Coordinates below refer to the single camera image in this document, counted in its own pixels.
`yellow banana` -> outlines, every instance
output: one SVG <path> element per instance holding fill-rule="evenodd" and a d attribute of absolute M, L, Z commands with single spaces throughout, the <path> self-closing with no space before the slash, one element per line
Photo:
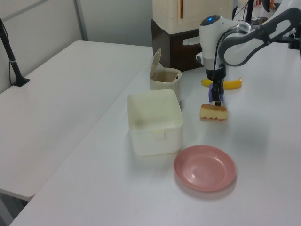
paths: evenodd
<path fill-rule="evenodd" d="M 203 79 L 202 85 L 209 87 L 212 84 L 212 81 L 209 79 Z M 224 89 L 237 89 L 241 87 L 242 81 L 241 78 L 233 81 L 224 81 Z"/>

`white cup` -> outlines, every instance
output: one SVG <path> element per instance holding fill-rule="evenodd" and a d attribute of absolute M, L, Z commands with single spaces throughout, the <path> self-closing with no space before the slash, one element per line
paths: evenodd
<path fill-rule="evenodd" d="M 182 73 L 175 68 L 159 68 L 161 49 L 159 49 L 153 59 L 150 73 L 150 88 L 152 90 L 172 89 L 178 99 L 181 100 L 182 94 Z"/>

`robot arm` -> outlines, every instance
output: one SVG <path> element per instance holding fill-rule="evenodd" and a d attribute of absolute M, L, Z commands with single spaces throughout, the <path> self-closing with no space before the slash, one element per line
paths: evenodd
<path fill-rule="evenodd" d="M 223 93 L 225 65 L 240 66 L 261 48 L 291 31 L 301 23 L 301 1 L 283 0 L 268 21 L 252 30 L 243 21 L 232 21 L 221 16 L 210 16 L 200 25 L 200 44 L 203 52 L 197 60 L 206 68 L 213 81 L 213 100 L 220 105 Z"/>
<path fill-rule="evenodd" d="M 245 35 L 228 35 L 219 47 L 219 57 L 226 65 L 241 66 L 258 50 L 276 41 L 300 23 L 301 1 L 283 0 L 273 17 L 256 29 Z"/>

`pink plate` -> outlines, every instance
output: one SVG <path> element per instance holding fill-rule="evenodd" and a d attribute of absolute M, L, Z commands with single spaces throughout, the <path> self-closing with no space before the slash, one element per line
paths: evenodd
<path fill-rule="evenodd" d="M 174 160 L 174 171 L 188 187 L 203 192 L 220 190 L 235 177 L 230 156 L 206 145 L 191 146 L 179 153 Z"/>

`white wall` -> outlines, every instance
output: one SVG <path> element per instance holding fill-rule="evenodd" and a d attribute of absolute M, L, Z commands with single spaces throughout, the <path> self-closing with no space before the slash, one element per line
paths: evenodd
<path fill-rule="evenodd" d="M 152 0 L 77 0 L 89 41 L 151 46 Z"/>
<path fill-rule="evenodd" d="M 5 21 L 4 25 L 23 76 L 81 40 L 73 0 L 48 0 Z M 8 65 L 8 56 L 0 42 L 0 93 L 9 88 Z"/>

